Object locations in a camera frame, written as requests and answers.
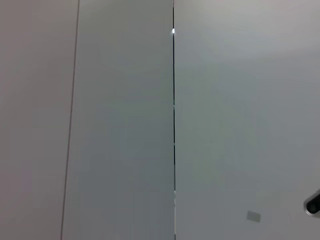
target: vertical line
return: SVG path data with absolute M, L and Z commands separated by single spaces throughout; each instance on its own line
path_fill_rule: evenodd
M 175 29 L 175 0 L 172 0 L 172 28 Z M 176 86 L 175 86 L 175 33 L 172 36 L 173 60 L 173 164 L 174 164 L 174 240 L 176 236 Z
M 64 193 L 63 193 L 63 204 L 62 204 L 62 219 L 61 219 L 60 240 L 63 240 L 64 222 L 65 222 L 67 179 L 68 179 L 68 168 L 69 168 L 69 158 L 70 158 L 70 141 L 71 141 L 72 117 L 73 117 L 73 109 L 74 109 L 74 95 L 75 95 L 76 61 L 77 61 L 78 28 L 79 28 L 79 10 L 80 10 L 80 0 L 77 1 L 77 12 L 76 12 L 76 24 L 75 24 L 76 29 L 75 29 L 75 43 L 74 43 L 71 106 L 70 106 L 70 117 L 69 117 L 68 145 L 67 145 L 67 151 L 66 151 L 66 165 L 65 165 L 65 177 L 64 177 Z
M 175 28 L 175 1 L 173 0 L 172 3 L 172 27 L 173 29 Z M 175 104 L 176 104 L 176 88 L 175 88 L 175 33 L 172 36 L 172 44 L 173 44 L 173 164 L 174 164 L 174 190 L 176 190 L 176 109 L 175 109 Z

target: white wall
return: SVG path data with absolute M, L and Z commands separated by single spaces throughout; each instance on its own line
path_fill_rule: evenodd
M 0 239 L 58 240 L 77 0 L 0 1 Z
M 319 10 L 175 1 L 178 240 L 317 238 L 303 201 L 320 188 Z
M 172 0 L 81 0 L 64 240 L 174 239 Z

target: gray surface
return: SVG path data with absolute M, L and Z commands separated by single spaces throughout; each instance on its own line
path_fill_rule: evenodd
M 175 1 L 178 240 L 319 238 L 319 10 Z
M 256 223 L 260 223 L 261 221 L 261 214 L 257 213 L 257 212 L 253 212 L 253 211 L 248 211 L 247 215 L 246 215 L 246 219 L 256 222 Z
M 77 0 L 0 1 L 0 239 L 58 240 Z
M 81 0 L 64 240 L 174 239 L 172 0 Z

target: small label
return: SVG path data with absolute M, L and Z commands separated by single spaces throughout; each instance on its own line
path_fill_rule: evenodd
M 248 211 L 246 219 L 253 221 L 253 222 L 256 222 L 256 223 L 260 223 L 261 214 L 253 212 L 253 211 Z

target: door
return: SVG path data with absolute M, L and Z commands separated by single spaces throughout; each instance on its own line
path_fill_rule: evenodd
M 177 239 L 317 238 L 320 3 L 174 8 Z
M 81 0 L 64 240 L 174 239 L 172 0 Z

